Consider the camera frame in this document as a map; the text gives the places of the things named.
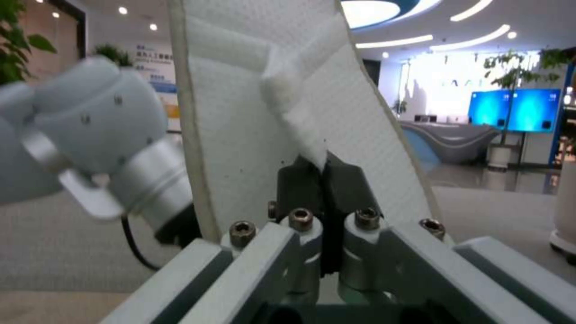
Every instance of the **white fabric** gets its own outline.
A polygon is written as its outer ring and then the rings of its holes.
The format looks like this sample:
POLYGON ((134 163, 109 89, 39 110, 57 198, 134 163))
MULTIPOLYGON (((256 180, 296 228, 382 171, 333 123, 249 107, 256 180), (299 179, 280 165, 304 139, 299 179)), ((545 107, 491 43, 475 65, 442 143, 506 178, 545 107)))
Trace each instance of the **white fabric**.
POLYGON ((339 2, 170 0, 188 173, 205 237, 262 226, 276 173, 328 149, 363 168, 391 224, 438 216, 359 64, 339 2))

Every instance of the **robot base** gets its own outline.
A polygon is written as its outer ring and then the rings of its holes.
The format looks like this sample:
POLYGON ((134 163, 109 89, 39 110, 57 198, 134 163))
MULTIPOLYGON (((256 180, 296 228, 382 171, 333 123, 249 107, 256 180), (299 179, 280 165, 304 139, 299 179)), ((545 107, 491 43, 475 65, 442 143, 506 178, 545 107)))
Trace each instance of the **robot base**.
POLYGON ((561 238, 556 230, 550 234, 550 246, 554 251, 563 253, 568 264, 576 266, 576 245, 561 238))

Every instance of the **plant pot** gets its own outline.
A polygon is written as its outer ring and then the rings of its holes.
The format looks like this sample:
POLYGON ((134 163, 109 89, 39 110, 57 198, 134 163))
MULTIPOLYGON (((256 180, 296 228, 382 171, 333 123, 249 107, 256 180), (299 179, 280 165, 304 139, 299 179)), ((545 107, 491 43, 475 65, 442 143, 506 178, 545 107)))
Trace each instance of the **plant pot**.
POLYGON ((556 195, 556 213, 554 215, 554 230, 550 236, 550 244, 555 250, 564 251, 567 257, 576 256, 576 163, 565 161, 562 165, 560 185, 556 195))
POLYGON ((506 171, 510 162, 511 149, 503 145, 490 146, 488 169, 506 171))

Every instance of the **monitor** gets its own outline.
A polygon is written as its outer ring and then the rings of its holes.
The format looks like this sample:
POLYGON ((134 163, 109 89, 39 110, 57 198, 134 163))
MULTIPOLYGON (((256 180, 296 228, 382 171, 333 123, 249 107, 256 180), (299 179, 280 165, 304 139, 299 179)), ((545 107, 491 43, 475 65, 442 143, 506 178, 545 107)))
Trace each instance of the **monitor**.
POLYGON ((508 90, 472 92, 468 110, 472 124, 503 129, 510 109, 509 99, 508 90))
POLYGON ((560 89, 516 90, 508 129, 552 133, 559 105, 560 89))

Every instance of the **black cable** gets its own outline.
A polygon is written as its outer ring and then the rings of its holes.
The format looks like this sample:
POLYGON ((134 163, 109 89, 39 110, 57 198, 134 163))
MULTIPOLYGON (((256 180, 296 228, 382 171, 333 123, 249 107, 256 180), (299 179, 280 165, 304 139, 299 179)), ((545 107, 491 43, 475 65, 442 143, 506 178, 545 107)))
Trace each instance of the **black cable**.
POLYGON ((140 250, 138 249, 138 247, 136 246, 136 242, 134 241, 134 237, 132 236, 132 231, 130 230, 130 223, 128 222, 128 215, 122 216, 122 229, 124 230, 124 235, 126 236, 126 241, 128 241, 128 246, 130 246, 130 250, 132 251, 132 253, 136 257, 136 259, 138 259, 138 261, 140 261, 140 263, 143 266, 147 267, 150 270, 153 270, 153 271, 160 270, 159 266, 156 266, 156 265, 150 263, 142 255, 142 253, 140 253, 140 250))

